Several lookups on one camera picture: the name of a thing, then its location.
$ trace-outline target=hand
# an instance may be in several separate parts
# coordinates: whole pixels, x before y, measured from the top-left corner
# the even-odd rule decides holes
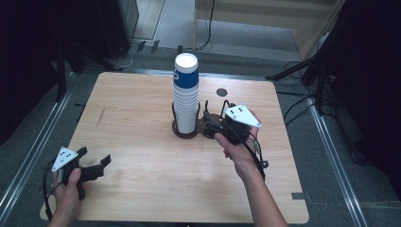
[[[78,198],[77,183],[80,169],[75,168],[68,179],[68,185],[60,184],[56,190],[56,211],[49,226],[69,226],[81,211],[81,201]],[[57,186],[57,173],[53,174],[53,186]]]
[[[251,111],[251,113],[260,122],[260,120],[258,119],[256,114],[252,111]],[[256,127],[250,128],[250,133],[252,135],[254,135],[255,138],[257,138],[258,131],[259,131],[259,129]],[[225,157],[230,158],[231,160],[234,161],[235,171],[238,174],[238,176],[242,179],[242,181],[245,181],[248,177],[254,176],[254,172],[257,172],[257,174],[260,175],[259,170],[258,170],[251,154],[245,148],[244,145],[231,144],[227,140],[227,138],[225,138],[224,135],[222,135],[221,133],[216,133],[215,139],[223,147],[223,152],[225,154]],[[253,150],[253,152],[256,152],[254,144],[253,144],[253,140],[254,140],[253,136],[250,135],[250,140],[246,141],[246,143]]]

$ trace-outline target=stack of paper cups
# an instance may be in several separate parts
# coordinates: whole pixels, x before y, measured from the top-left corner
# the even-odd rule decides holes
[[[192,54],[182,53],[175,59],[174,112],[179,133],[195,130],[199,103],[198,59]]]

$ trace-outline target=white triangular marker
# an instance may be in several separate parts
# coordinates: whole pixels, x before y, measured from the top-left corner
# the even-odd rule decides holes
[[[256,117],[254,117],[250,110],[248,110],[245,104],[228,108],[224,110],[224,113],[236,122],[257,128],[262,127],[260,122],[257,121]]]
[[[67,148],[61,148],[51,171],[56,172],[57,170],[61,169],[63,166],[71,162],[71,160],[75,159],[75,157],[77,156],[78,154],[75,151]]]

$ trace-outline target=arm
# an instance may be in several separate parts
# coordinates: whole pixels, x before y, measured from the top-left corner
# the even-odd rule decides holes
[[[51,226],[70,226],[78,217],[81,210],[81,201],[78,198],[77,182],[80,178],[80,169],[76,168],[72,171],[68,179],[68,185],[61,184],[56,188],[56,204],[57,208],[53,218],[49,223]],[[53,174],[53,186],[56,186],[57,174]]]
[[[257,136],[257,128],[251,128],[251,133]],[[245,185],[254,226],[287,226],[251,154],[242,144],[234,146],[220,133],[215,134],[215,139],[223,147],[225,157],[234,161],[235,171]]]

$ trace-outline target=black circle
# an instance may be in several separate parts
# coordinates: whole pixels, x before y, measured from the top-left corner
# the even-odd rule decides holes
[[[225,90],[224,88],[218,88],[216,93],[218,94],[218,96],[227,96],[227,94],[228,94],[227,90]]]

